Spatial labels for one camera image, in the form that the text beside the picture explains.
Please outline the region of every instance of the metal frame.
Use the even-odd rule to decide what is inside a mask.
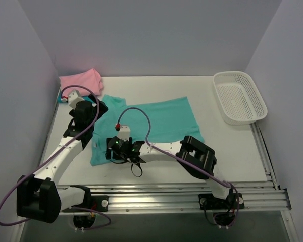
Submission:
[[[55,120],[56,112],[57,106],[52,122]],[[297,242],[298,237],[289,211],[291,205],[287,191],[278,188],[258,125],[254,123],[250,127],[263,162],[267,181],[234,183],[238,191],[243,194],[245,209],[241,212],[280,211],[290,241]],[[109,196],[108,214],[202,213],[203,211],[199,208],[198,194],[210,193],[210,188],[205,183],[84,186],[91,188],[93,196]],[[70,216],[70,213],[60,213],[60,215]],[[23,227],[23,225],[15,227],[11,241],[20,240]]]

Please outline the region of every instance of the white plastic basket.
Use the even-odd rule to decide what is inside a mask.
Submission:
[[[219,72],[213,83],[221,116],[228,124],[251,124],[266,117],[267,107],[247,73]]]

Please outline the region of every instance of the folded cloth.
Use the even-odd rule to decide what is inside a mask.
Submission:
[[[149,141],[153,143],[167,143],[183,140],[185,135],[191,135],[204,142],[199,127],[194,118],[187,97],[165,102],[126,105],[126,100],[104,95],[102,101],[109,110],[95,123],[92,137],[91,165],[108,163],[105,158],[106,138],[117,135],[115,125],[123,110],[128,107],[139,107],[144,110],[151,122]],[[129,110],[121,118],[122,125],[128,125],[133,142],[145,140],[148,131],[146,117],[138,110]]]
[[[101,89],[103,88],[101,75],[94,68],[91,68],[90,70],[83,73],[70,75],[70,76],[62,76],[60,77],[60,79],[61,79],[61,89],[69,85],[75,84],[75,85],[81,85],[87,87],[97,96],[101,95]],[[88,96],[90,94],[88,91],[82,88],[72,87],[72,88],[67,88],[63,92],[63,97],[67,97],[67,95],[74,89],[78,90],[81,96]]]

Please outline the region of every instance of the black strap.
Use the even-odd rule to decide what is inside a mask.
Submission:
[[[139,169],[140,169],[140,171],[141,171],[141,174],[140,174],[139,176],[137,176],[137,175],[135,175],[135,173],[133,173],[133,171],[132,171],[133,165],[134,165],[134,164],[131,163],[131,173],[132,173],[135,177],[137,177],[137,178],[141,177],[141,176],[142,176],[142,169],[141,169],[141,167],[140,167],[140,163],[136,164],[136,166],[138,166]]]

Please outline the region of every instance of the white table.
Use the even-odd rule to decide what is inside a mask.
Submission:
[[[217,108],[212,76],[103,77],[103,94],[125,98],[128,105],[166,101],[187,96],[206,144],[216,151],[217,166],[232,182],[266,181],[266,175],[250,125],[226,124]],[[44,159],[56,148],[71,117],[70,107],[59,104]],[[179,163],[155,161],[143,164],[143,176],[132,175],[130,164],[92,167],[91,143],[63,174],[59,185],[203,183]]]

